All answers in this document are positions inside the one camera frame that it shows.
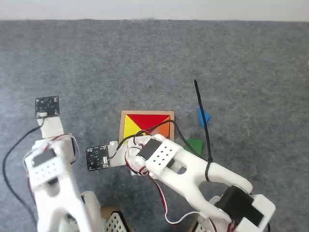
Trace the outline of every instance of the orange triangle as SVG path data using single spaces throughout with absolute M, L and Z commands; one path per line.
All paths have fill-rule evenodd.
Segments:
M 169 137 L 169 122 L 159 126 L 159 133 L 162 134 L 164 137 Z

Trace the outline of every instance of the circuit board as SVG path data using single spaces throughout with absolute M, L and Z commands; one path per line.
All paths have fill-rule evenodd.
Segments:
M 100 170 L 110 166 L 107 145 L 86 148 L 86 158 L 88 171 Z
M 37 98 L 35 100 L 35 117 L 59 116 L 59 96 Z

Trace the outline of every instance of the white wall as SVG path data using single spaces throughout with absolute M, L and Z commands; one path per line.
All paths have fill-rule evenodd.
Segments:
M 0 19 L 309 21 L 309 0 L 0 0 Z

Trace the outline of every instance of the yellow triangle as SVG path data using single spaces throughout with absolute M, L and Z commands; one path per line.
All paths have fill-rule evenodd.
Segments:
M 138 127 L 138 125 L 136 125 L 135 122 L 133 122 L 133 120 L 126 115 L 125 117 L 125 129 L 124 129 L 124 138 L 126 138 L 127 136 L 136 134 L 137 132 L 139 132 L 141 129 Z

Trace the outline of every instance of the wire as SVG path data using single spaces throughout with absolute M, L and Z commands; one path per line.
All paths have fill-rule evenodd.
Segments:
M 176 128 L 176 130 L 177 130 L 177 132 L 178 132 L 178 134 L 179 134 L 181 140 L 184 142 L 184 144 L 192 151 L 192 153 L 194 153 L 196 156 L 199 156 L 199 154 L 193 149 L 193 147 L 186 141 L 186 139 L 184 138 L 183 134 L 181 133 L 181 131 L 180 131 L 180 129 L 179 129 L 179 127 L 178 127 L 176 121 L 174 121 L 174 120 L 171 120 L 171 119 L 166 120 L 166 121 L 164 121 L 164 122 L 161 122 L 161 123 L 159 123 L 159 124 L 157 124 L 157 125 L 155 125 L 155 126 L 153 126 L 153 127 L 150 127 L 150 128 L 148 128 L 148 129 L 145 129 L 145 130 L 143 130 L 143 131 L 151 131 L 151 130 L 153 130 L 153 129 L 155 129 L 155 128 L 157 128 L 157 127 L 159 127 L 159 126 L 161 126 L 161 125 L 163 125 L 163 124 L 165 124 L 165 123 L 169 123 L 169 122 L 171 122 L 171 123 L 173 123 L 173 124 L 175 125 L 175 128 Z M 136 137 L 136 136 L 141 136 L 142 133 L 144 133 L 144 132 L 137 132 L 136 134 L 127 136 L 126 138 L 124 138 L 123 140 L 121 140 L 121 142 L 118 144 L 118 146 L 117 146 L 116 151 L 114 152 L 114 154 L 113 154 L 111 157 L 108 158 L 108 161 L 110 161 L 112 158 L 115 157 L 115 155 L 117 154 L 117 151 L 119 150 L 119 148 L 121 147 L 121 145 L 122 145 L 127 139 L 134 138 L 134 137 Z
M 195 155 L 199 156 L 199 154 L 193 149 L 193 147 L 191 147 L 191 145 L 186 141 L 186 139 L 184 138 L 183 134 L 181 133 L 181 131 L 180 131 L 180 129 L 179 129 L 179 127 L 178 127 L 176 121 L 174 121 L 174 120 L 171 120 L 171 119 L 166 120 L 166 121 L 161 122 L 161 123 L 159 123 L 159 124 L 157 124 L 157 125 L 155 125 L 155 126 L 153 126 L 153 127 L 147 128 L 146 131 L 151 131 L 151 130 L 153 130 L 153 129 L 155 129 L 155 128 L 157 128 L 157 127 L 159 127 L 159 126 L 161 126 L 161 125 L 163 125 L 163 124 L 165 124 L 165 123 L 168 123 L 168 122 L 171 122 L 171 123 L 173 123 L 173 124 L 175 125 L 175 128 L 176 128 L 176 130 L 177 130 L 177 132 L 178 132 L 180 138 L 182 139 L 182 141 L 186 144 L 186 146 L 187 146 Z
M 146 133 L 146 134 L 148 134 L 148 135 L 151 136 L 150 132 L 148 132 L 148 131 L 146 131 L 146 130 L 140 130 L 140 131 L 136 132 L 136 134 L 135 134 L 134 137 L 133 137 L 133 143 L 134 143 L 134 145 L 136 145 L 136 143 L 135 143 L 135 137 L 136 137 L 137 133 L 140 133 L 140 132 Z
M 212 156 L 211 156 L 211 142 L 209 139 L 209 133 L 208 133 L 208 128 L 207 128 L 207 123 L 206 123 L 206 119 L 205 119 L 205 114 L 204 114 L 204 109 L 203 109 L 203 104 L 202 104 L 202 100 L 201 100 L 201 95 L 199 93 L 199 89 L 198 89 L 198 85 L 197 85 L 197 81 L 194 80 L 194 85 L 195 85 L 195 90 L 197 92 L 197 101 L 198 101 L 198 105 L 199 108 L 201 110 L 201 114 L 202 114 L 202 119 L 203 119 L 203 123 L 204 123 L 204 130 L 205 130 L 205 134 L 206 134 L 206 143 L 207 143 L 207 150 L 208 150 L 208 162 L 212 162 Z
M 213 232 L 218 232 L 217 227 L 214 225 L 213 221 L 210 218 L 208 218 L 208 219 L 211 222 Z
M 11 154 L 11 152 L 17 147 L 17 145 L 23 141 L 24 138 L 26 138 L 29 134 L 35 132 L 37 129 L 41 128 L 44 124 L 45 118 L 43 118 L 43 122 L 40 126 L 35 127 L 31 130 L 29 130 L 26 134 L 24 134 L 23 137 L 21 137 L 11 148 L 10 150 L 5 154 L 3 161 L 2 161 L 2 174 L 3 174 L 3 178 L 4 178 L 4 182 L 6 184 L 6 186 L 8 187 L 9 191 L 13 194 L 13 196 L 23 205 L 23 207 L 27 210 L 27 212 L 30 215 L 31 221 L 33 222 L 33 224 L 35 225 L 35 227 L 37 226 L 37 220 L 35 219 L 34 213 L 32 212 L 31 208 L 29 205 L 27 205 L 27 203 L 15 192 L 15 190 L 12 188 L 9 179 L 6 175 L 6 171 L 5 171 L 5 166 L 6 166 L 6 161 L 7 158 L 9 157 L 9 155 Z
M 170 221 L 170 220 L 168 220 L 168 217 L 167 217 L 167 215 L 168 215 L 168 204 L 166 203 L 166 200 L 165 200 L 165 196 L 164 196 L 164 194 L 163 194 L 163 191 L 162 191 L 160 185 L 158 184 L 158 182 L 156 182 L 154 179 L 152 179 L 152 178 L 149 176 L 149 174 L 148 174 L 148 177 L 153 181 L 153 183 L 156 185 L 156 187 L 157 187 L 157 189 L 158 189 L 158 191 L 159 191 L 159 194 L 160 194 L 160 197 L 161 197 L 161 200 L 162 200 L 162 204 L 163 204 L 163 207 L 164 207 L 164 211 L 165 211 L 164 217 L 165 217 L 165 220 L 166 220 L 169 224 L 171 224 L 171 225 L 176 225 L 176 224 L 181 223 L 182 220 L 183 220 L 185 217 L 187 217 L 187 216 L 189 216 L 189 215 L 191 215 L 191 214 L 199 214 L 198 211 L 192 211 L 192 212 L 189 212 L 189 213 L 183 215 L 178 221 Z

